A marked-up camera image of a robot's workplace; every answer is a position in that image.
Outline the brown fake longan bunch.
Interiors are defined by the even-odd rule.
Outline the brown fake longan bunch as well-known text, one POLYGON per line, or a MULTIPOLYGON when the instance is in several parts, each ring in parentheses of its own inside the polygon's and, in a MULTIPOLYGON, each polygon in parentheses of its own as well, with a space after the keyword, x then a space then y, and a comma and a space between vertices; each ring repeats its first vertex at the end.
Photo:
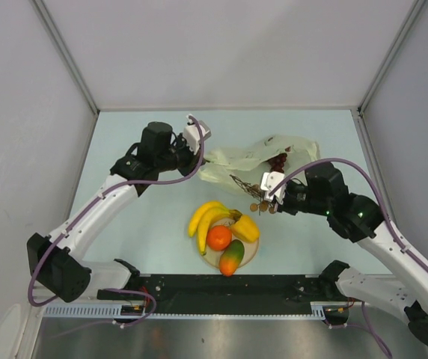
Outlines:
POLYGON ((233 174, 230 175, 230 178, 244 193, 254 199, 254 202, 250 205, 250 210, 252 212, 268 212, 270 214, 276 213, 276 205, 264 199, 263 191, 260 190, 258 184, 252 185, 251 183, 244 182, 233 174))

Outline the yellow fake bell pepper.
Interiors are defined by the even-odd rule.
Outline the yellow fake bell pepper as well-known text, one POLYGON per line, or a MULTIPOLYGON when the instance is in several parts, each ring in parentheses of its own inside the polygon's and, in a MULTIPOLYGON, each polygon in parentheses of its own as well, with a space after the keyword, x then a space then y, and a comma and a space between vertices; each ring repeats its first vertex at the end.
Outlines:
POLYGON ((260 230, 256 223, 248 215, 242 215, 238 221, 230 225, 230 230, 235 237, 253 243, 260 238, 260 230))

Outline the pale green plastic bag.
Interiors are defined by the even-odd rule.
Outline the pale green plastic bag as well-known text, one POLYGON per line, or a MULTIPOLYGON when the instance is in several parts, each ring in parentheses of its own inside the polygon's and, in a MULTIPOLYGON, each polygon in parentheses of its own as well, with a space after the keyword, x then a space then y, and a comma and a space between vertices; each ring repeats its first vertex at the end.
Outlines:
POLYGON ((258 184, 263 173, 271 171, 267 161, 282 153, 287 155, 284 170, 289 173, 320 159, 320 146, 299 136, 269 135, 248 147, 219 147, 204 156, 206 164, 198 176, 231 194, 244 194, 233 178, 258 184))

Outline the yellow fake banana bunch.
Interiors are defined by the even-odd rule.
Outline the yellow fake banana bunch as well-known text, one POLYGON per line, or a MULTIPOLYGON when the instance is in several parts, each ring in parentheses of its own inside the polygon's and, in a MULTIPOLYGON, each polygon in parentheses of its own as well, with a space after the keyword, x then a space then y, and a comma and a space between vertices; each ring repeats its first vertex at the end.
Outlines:
POLYGON ((237 209, 228 209, 217 200, 199 206, 188 225, 189 237, 196 236, 198 253, 203 257, 207 253, 207 234, 211 226, 222 219, 238 221, 242 213, 237 209))

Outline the small orange fake fruit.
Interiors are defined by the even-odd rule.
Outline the small orange fake fruit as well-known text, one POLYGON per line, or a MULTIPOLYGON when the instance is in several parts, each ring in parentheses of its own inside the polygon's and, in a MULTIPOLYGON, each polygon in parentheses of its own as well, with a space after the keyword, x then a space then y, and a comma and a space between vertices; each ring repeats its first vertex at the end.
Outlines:
POLYGON ((234 239, 220 256, 218 262, 220 272, 226 277, 233 275, 239 268, 244 255, 244 244, 240 240, 234 239))

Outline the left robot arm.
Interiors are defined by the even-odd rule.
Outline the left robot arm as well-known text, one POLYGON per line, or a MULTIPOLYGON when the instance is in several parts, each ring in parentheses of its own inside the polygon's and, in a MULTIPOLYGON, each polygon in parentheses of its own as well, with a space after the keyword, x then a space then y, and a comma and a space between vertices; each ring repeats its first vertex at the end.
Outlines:
POLYGON ((115 216, 149 186, 175 183, 159 180, 161 173, 178 171, 178 182, 196 174, 203 164, 211 130, 191 115, 187 119, 179 134, 167 123, 148 123, 140 141, 115 162, 96 194, 74 216, 46 236, 31 236, 27 252, 31 273, 28 301, 32 306, 50 303, 49 299, 35 300, 36 283, 67 303, 99 291, 115 291, 125 299, 138 294, 140 281, 134 266, 124 260, 86 262, 85 253, 115 216))

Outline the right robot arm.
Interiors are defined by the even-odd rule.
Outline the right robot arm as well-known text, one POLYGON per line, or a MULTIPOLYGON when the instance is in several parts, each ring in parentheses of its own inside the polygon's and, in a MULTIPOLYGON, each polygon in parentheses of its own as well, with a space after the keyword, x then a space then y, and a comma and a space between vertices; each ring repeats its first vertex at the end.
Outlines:
POLYGON ((322 272, 320 292, 325 298, 344 295, 371 304, 405 323, 428 346, 428 260, 389 218, 379 191, 372 190, 374 200, 350 192, 336 162, 320 159, 288 175, 265 173, 260 182, 263 197, 278 212, 325 217, 337 235, 376 257, 399 282, 389 284, 334 261, 322 272))

